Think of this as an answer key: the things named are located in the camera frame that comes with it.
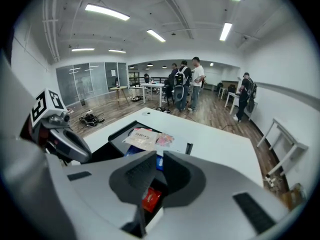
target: wooden floor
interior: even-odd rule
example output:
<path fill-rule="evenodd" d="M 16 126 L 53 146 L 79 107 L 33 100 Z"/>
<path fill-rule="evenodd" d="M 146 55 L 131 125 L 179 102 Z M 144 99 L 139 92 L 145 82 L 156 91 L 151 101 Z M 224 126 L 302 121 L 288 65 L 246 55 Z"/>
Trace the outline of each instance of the wooden floor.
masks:
<path fill-rule="evenodd" d="M 127 97 L 131 99 L 136 95 L 142 95 L 142 90 L 126 89 L 125 93 Z M 72 125 L 71 128 L 82 137 L 85 137 L 97 131 L 98 129 L 101 129 L 117 121 L 118 119 L 130 115 L 131 113 L 134 113 L 142 108 L 156 108 L 159 106 L 159 95 L 156 95 L 155 93 L 152 95 L 152 100 L 147 101 L 145 104 L 143 103 L 143 100 L 140 100 L 138 102 L 129 101 L 130 106 L 128 106 L 122 93 L 120 93 L 119 95 L 120 107 L 118 107 L 116 103 L 115 92 L 86 100 L 86 104 L 84 106 L 81 106 L 80 103 L 78 103 L 77 105 L 69 106 L 69 108 L 73 108 L 74 110 L 74 113 L 70 114 L 70 124 Z M 227 131 L 229 133 L 249 138 L 259 161 L 261 175 L 264 177 L 267 172 L 277 164 L 273 154 L 271 153 L 271 151 L 269 151 L 269 147 L 265 142 L 262 143 L 260 148 L 256 148 L 257 143 L 262 138 L 259 131 L 253 125 L 253 123 L 248 121 L 247 116 L 244 116 L 242 118 L 242 122 L 237 124 L 232 118 L 233 115 L 229 115 L 231 102 L 226 108 L 225 102 L 225 100 L 218 99 L 215 93 L 209 90 L 203 90 L 200 93 L 196 111 L 188 111 L 186 109 L 183 112 L 179 112 L 178 109 L 174 108 L 172 103 L 170 104 L 170 110 L 172 111 L 172 115 L 174 116 L 192 120 L 210 127 L 223 129 L 224 131 Z M 78 120 L 79 117 L 81 115 L 84 115 L 88 110 L 92 110 L 93 114 L 98 117 L 104 118 L 105 122 L 102 124 L 98 124 L 95 127 L 83 128 L 83 125 L 80 124 Z M 279 173 L 275 173 L 275 175 L 278 178 L 276 187 L 271 189 L 266 182 L 264 182 L 264 187 L 266 189 L 269 189 L 279 197 L 281 194 L 287 191 L 288 186 L 286 186 L 286 181 L 283 181 L 283 178 Z"/>

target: red object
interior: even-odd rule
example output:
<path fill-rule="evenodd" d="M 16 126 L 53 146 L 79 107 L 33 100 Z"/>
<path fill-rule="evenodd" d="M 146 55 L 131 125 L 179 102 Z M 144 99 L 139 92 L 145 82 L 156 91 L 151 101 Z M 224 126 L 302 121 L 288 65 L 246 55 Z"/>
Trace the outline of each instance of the red object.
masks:
<path fill-rule="evenodd" d="M 149 187 L 146 197 L 142 200 L 143 209 L 152 213 L 161 195 L 162 193 L 160 191 L 155 190 L 152 187 Z"/>

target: blue object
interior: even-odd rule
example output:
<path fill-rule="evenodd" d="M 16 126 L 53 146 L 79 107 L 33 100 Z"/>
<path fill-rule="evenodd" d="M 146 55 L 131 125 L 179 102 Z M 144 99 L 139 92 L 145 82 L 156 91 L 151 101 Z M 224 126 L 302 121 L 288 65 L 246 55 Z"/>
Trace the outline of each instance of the blue object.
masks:
<path fill-rule="evenodd" d="M 140 152 L 143 152 L 145 150 L 143 149 L 140 149 L 136 146 L 133 146 L 131 145 L 128 149 L 128 151 L 125 153 L 125 157 L 128 157 L 128 156 L 132 156 L 134 154 L 137 154 L 137 153 L 140 153 Z M 156 169 L 158 171 L 163 171 L 164 170 L 164 160 L 163 160 L 163 157 L 161 155 L 156 155 Z"/>

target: ceiling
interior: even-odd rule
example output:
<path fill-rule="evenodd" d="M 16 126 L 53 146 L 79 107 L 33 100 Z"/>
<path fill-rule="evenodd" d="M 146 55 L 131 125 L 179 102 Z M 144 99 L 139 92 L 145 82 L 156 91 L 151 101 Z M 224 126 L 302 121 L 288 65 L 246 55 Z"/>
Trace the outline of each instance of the ceiling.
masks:
<path fill-rule="evenodd" d="M 130 71 L 136 71 L 136 70 L 139 70 L 139 71 L 145 71 L 146 68 L 150 68 L 149 70 L 146 70 L 146 71 L 150 71 L 152 72 L 152 70 L 161 70 L 163 66 L 166 66 L 167 69 L 171 69 L 171 65 L 173 63 L 177 64 L 177 67 L 179 68 L 180 67 L 180 63 L 183 59 L 166 59 L 166 60 L 156 60 L 156 61 L 146 61 L 146 62 L 143 62 L 143 63 L 138 63 L 138 64 L 135 64 L 135 65 L 132 65 L 134 66 L 134 69 L 129 69 Z M 194 69 L 194 66 L 192 65 L 192 60 L 191 59 L 187 59 L 187 66 L 191 69 Z M 200 64 L 204 67 L 204 68 L 207 68 L 207 67 L 210 67 L 210 63 L 213 63 L 213 69 L 219 69 L 219 70 L 222 70 L 222 69 L 232 69 L 234 68 L 233 66 L 231 65 L 227 65 L 227 64 L 223 64 L 223 63 L 219 63 L 219 62 L 214 62 L 214 61 L 206 61 L 206 60 L 201 60 L 200 61 Z"/>
<path fill-rule="evenodd" d="M 153 29 L 166 40 L 220 42 L 225 22 L 232 23 L 225 45 L 241 49 L 250 42 L 258 42 L 290 17 L 289 7 L 284 0 L 45 1 L 48 10 L 45 17 L 43 0 L 32 5 L 34 9 L 31 31 L 50 63 L 77 56 L 78 54 L 71 52 L 71 48 L 95 48 L 93 52 L 86 52 L 86 55 L 106 54 L 109 49 L 129 51 L 141 45 L 145 39 L 154 39 L 146 32 L 149 29 Z M 85 11 L 87 4 L 116 10 L 129 15 L 130 19 L 123 21 L 101 13 Z M 51 37 L 48 41 L 43 20 L 50 20 L 47 24 L 49 29 L 46 30 Z M 49 50 L 50 39 L 53 52 Z"/>

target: paper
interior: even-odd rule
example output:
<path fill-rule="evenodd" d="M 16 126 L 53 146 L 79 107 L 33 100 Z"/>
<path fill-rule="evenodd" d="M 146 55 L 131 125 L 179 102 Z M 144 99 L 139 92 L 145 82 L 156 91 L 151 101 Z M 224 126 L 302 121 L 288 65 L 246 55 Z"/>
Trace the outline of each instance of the paper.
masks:
<path fill-rule="evenodd" d="M 141 150 L 156 150 L 155 145 L 158 139 L 158 133 L 144 128 L 134 129 L 130 136 L 123 140 L 124 143 L 131 144 Z"/>

